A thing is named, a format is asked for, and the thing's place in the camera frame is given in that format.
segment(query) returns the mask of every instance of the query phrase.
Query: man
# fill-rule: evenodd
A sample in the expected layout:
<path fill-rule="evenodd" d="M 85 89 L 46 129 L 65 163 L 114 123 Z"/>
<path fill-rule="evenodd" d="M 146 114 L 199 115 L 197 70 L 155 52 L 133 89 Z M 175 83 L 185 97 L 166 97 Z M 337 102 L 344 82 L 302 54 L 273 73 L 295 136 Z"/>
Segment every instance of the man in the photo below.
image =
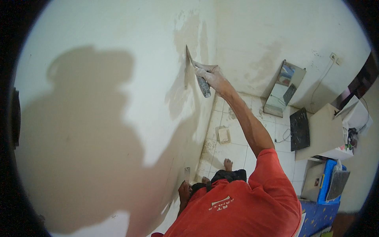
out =
<path fill-rule="evenodd" d="M 211 182 L 205 177 L 193 187 L 183 182 L 178 218 L 164 236 L 294 236 L 300 226 L 301 204 L 270 135 L 219 66 L 197 62 L 195 66 L 195 74 L 234 111 L 257 164 L 247 182 L 244 170 L 232 172 L 229 159 L 224 161 L 225 170 L 218 171 Z"/>

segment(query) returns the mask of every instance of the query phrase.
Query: putty knife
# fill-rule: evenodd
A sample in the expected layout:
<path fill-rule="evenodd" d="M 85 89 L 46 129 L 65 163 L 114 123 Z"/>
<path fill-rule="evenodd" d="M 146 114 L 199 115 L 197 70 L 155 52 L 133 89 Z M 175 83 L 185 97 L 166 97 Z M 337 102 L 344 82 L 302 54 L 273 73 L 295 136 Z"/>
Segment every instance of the putty knife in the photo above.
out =
<path fill-rule="evenodd" d="M 193 63 L 191 53 L 188 50 L 187 45 L 186 45 L 186 51 L 187 51 L 187 56 L 188 56 L 189 60 L 191 61 L 192 66 L 195 67 L 195 64 Z M 197 79 L 197 83 L 199 84 L 201 93 L 203 93 L 203 96 L 205 98 L 209 98 L 211 96 L 211 90 L 210 90 L 210 87 L 209 87 L 207 81 L 204 78 L 199 77 L 199 76 L 196 76 L 196 79 Z"/>

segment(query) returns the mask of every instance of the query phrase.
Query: blue container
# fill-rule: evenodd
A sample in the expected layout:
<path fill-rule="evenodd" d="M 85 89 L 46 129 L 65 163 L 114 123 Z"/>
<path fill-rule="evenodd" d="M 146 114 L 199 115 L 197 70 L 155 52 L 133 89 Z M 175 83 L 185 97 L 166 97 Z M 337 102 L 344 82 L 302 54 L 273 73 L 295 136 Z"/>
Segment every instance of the blue container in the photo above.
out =
<path fill-rule="evenodd" d="M 324 175 L 322 186 L 320 188 L 320 192 L 318 193 L 317 203 L 318 204 L 336 204 L 339 203 L 341 200 L 341 196 L 334 199 L 333 201 L 325 201 L 326 196 L 329 191 L 330 181 L 332 180 L 332 174 L 333 174 L 333 168 L 337 165 L 337 161 L 334 160 L 327 160 L 325 163 L 325 169 L 324 169 Z"/>

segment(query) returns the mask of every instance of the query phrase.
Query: red t-shirt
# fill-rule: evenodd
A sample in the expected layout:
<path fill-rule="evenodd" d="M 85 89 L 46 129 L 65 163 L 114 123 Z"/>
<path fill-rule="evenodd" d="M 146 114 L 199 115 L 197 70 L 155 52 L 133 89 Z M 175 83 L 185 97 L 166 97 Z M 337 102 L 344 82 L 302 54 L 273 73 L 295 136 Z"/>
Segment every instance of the red t-shirt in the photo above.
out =
<path fill-rule="evenodd" d="M 274 149 L 260 152 L 248 183 L 221 179 L 199 189 L 164 236 L 293 236 L 301 204 Z"/>

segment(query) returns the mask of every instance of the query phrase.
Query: small plastic container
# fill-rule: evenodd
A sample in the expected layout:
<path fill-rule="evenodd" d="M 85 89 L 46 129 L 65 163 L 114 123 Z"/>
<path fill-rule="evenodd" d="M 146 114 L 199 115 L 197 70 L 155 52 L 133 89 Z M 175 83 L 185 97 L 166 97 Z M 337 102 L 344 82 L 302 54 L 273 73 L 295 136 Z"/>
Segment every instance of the small plastic container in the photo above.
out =
<path fill-rule="evenodd" d="M 221 145 L 232 142 L 230 139 L 229 129 L 227 129 L 227 128 L 219 129 L 218 130 L 218 137 L 220 138 L 220 144 Z"/>

